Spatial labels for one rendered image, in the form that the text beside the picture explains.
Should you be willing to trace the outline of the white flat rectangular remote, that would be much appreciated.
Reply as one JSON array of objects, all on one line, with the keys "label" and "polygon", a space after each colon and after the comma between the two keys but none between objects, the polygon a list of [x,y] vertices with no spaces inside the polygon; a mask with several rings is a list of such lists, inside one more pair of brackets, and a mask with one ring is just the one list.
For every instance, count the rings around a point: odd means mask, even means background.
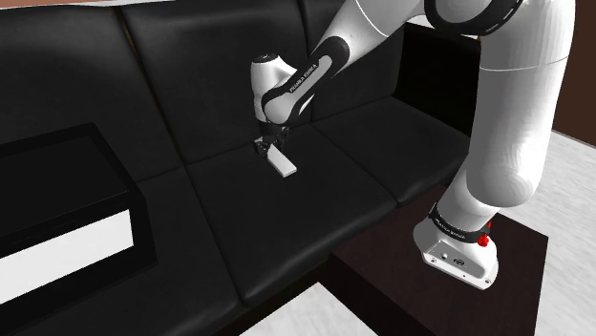
[{"label": "white flat rectangular remote", "polygon": [[297,172],[297,167],[275,145],[268,148],[266,159],[283,178]]}]

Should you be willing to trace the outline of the black leather sofa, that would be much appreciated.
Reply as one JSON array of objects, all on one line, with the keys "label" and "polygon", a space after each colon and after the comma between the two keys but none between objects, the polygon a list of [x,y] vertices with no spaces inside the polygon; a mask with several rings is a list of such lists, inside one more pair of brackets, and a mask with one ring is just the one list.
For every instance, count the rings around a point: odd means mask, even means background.
[{"label": "black leather sofa", "polygon": [[157,261],[91,293],[0,305],[0,336],[216,336],[337,245],[450,179],[463,133],[392,97],[397,31],[319,91],[281,177],[250,64],[303,63],[342,0],[0,10],[0,144],[92,123],[144,195]]}]

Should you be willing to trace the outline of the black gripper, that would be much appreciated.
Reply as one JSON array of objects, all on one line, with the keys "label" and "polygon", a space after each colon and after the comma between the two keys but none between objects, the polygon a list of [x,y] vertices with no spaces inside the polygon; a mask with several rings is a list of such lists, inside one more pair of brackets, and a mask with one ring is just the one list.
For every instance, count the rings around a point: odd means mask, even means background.
[{"label": "black gripper", "polygon": [[254,140],[254,147],[256,153],[260,157],[266,157],[268,149],[270,147],[270,143],[267,141],[266,137],[275,137],[275,146],[280,151],[283,151],[285,149],[290,131],[290,129],[287,126],[277,125],[271,122],[260,121],[259,130],[261,132],[261,136]]}]

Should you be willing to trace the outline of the dark brown robot stand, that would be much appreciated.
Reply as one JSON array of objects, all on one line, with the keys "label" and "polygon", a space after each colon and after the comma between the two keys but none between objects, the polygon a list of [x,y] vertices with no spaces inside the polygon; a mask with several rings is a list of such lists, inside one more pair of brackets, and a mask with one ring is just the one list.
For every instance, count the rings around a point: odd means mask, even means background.
[{"label": "dark brown robot stand", "polygon": [[377,336],[534,336],[547,236],[495,216],[499,273],[476,289],[426,264],[415,246],[415,225],[444,191],[436,186],[335,249],[321,285]]}]

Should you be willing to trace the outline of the black open box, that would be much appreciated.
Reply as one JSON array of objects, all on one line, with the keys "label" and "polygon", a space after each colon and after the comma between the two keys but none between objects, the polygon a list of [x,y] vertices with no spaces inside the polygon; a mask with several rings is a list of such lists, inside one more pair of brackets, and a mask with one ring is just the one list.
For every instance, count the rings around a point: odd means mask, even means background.
[{"label": "black open box", "polygon": [[95,124],[0,144],[0,336],[157,262],[145,197]]}]

